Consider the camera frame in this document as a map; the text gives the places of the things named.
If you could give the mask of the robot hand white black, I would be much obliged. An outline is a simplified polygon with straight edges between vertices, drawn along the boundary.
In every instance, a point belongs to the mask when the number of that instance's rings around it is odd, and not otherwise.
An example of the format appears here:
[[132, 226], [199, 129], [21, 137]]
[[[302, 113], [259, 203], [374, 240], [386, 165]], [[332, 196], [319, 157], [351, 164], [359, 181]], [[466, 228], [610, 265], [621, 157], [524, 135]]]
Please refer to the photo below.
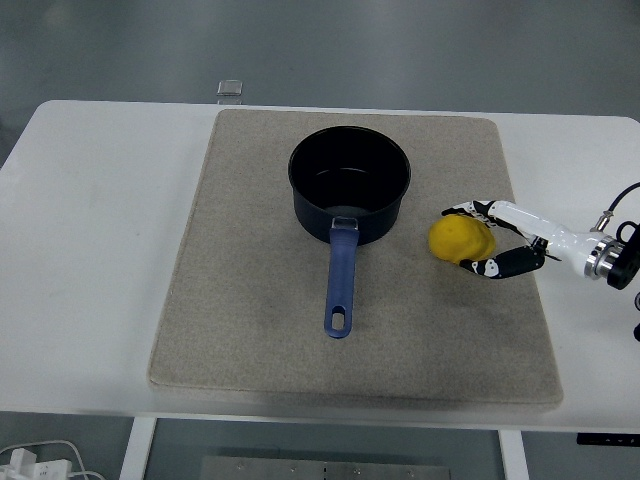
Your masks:
[[597, 247], [604, 236], [575, 233], [505, 200], [465, 202], [442, 212], [474, 218], [487, 227], [500, 227], [520, 235], [526, 244], [486, 260], [463, 259], [462, 268], [492, 280], [506, 279], [541, 268], [547, 258], [568, 263], [581, 277], [596, 279]]

